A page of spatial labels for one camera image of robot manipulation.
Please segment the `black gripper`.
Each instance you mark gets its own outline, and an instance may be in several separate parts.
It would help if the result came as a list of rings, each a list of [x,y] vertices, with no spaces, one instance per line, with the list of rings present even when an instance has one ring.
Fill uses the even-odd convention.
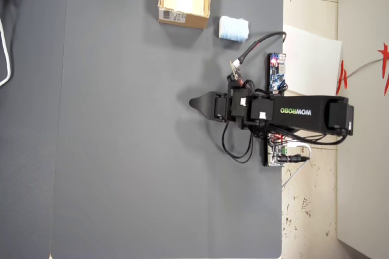
[[[247,110],[252,91],[247,86],[228,84],[227,93],[208,92],[191,98],[189,105],[206,119],[235,122],[239,129],[247,129]]]

